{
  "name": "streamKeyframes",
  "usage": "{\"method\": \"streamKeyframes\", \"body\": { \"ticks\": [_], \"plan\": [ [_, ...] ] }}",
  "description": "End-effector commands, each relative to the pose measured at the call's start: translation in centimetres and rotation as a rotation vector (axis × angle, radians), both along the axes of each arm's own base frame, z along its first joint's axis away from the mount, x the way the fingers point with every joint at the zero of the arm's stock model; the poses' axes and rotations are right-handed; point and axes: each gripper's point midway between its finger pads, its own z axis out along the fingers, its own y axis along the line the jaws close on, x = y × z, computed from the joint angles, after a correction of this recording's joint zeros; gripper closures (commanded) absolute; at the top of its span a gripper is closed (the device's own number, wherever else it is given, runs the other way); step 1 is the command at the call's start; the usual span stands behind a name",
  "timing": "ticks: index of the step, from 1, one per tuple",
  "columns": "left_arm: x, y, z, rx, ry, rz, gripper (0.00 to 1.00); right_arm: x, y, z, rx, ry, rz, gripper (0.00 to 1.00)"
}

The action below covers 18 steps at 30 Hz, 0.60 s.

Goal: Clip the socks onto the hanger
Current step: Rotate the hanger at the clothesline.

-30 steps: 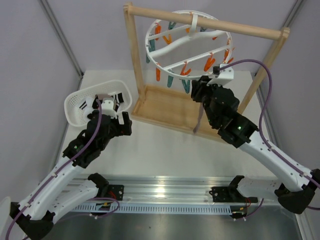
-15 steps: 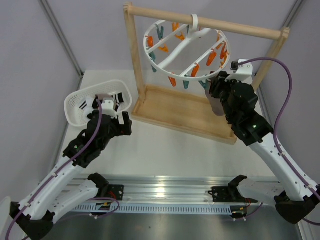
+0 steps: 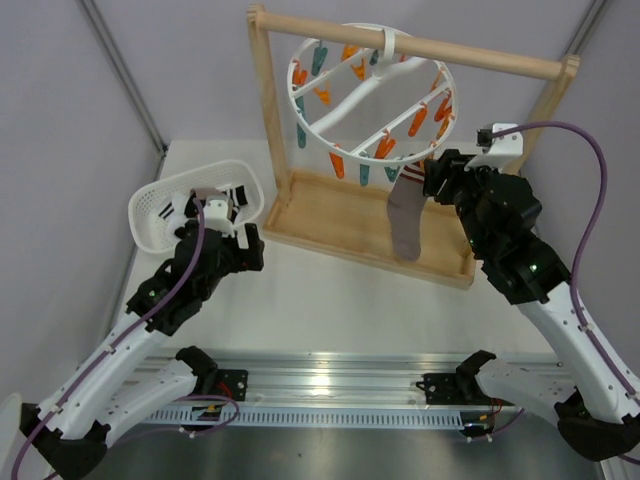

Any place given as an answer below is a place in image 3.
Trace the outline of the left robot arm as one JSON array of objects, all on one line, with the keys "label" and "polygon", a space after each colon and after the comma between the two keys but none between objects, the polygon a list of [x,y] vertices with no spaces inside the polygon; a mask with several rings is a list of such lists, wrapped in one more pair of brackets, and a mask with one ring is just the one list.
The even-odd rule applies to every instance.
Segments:
[{"label": "left robot arm", "polygon": [[74,375],[50,397],[21,406],[25,440],[11,469],[18,478],[28,450],[35,448],[55,474],[82,479],[106,452],[152,413],[179,400],[233,403],[223,395],[217,363],[196,346],[178,351],[149,380],[125,388],[138,365],[194,317],[220,281],[264,267],[258,227],[244,225],[245,241],[226,237],[199,221],[144,281],[111,332]]}]

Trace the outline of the white round clip hanger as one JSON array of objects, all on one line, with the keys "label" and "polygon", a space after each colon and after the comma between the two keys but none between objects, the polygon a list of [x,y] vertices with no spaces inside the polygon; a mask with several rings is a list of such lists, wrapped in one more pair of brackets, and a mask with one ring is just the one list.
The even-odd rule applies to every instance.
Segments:
[{"label": "white round clip hanger", "polygon": [[363,27],[389,45],[304,39],[289,61],[287,98],[298,148],[323,148],[339,178],[349,162],[363,178],[373,165],[393,178],[401,166],[435,154],[452,133],[457,87],[444,62],[397,51],[402,31]]}]

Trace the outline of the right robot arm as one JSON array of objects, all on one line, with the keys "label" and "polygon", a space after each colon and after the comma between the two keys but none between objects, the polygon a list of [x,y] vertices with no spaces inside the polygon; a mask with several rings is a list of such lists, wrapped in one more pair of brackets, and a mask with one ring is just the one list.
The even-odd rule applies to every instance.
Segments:
[{"label": "right robot arm", "polygon": [[489,283],[527,317],[570,375],[553,381],[480,350],[456,369],[458,395],[521,406],[555,426],[582,457],[602,461],[639,444],[639,406],[604,359],[610,345],[570,289],[571,274],[532,231],[542,210],[527,180],[455,149],[427,160],[423,194],[454,207]]}]

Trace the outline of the taupe sock with orange stripes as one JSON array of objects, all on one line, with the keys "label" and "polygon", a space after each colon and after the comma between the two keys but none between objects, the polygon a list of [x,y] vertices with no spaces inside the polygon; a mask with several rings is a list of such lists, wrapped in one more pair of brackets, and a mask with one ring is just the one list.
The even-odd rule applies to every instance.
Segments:
[{"label": "taupe sock with orange stripes", "polygon": [[421,161],[406,164],[387,199],[393,251],[398,258],[407,262],[415,262],[421,255],[420,225],[426,203],[424,179]]}]

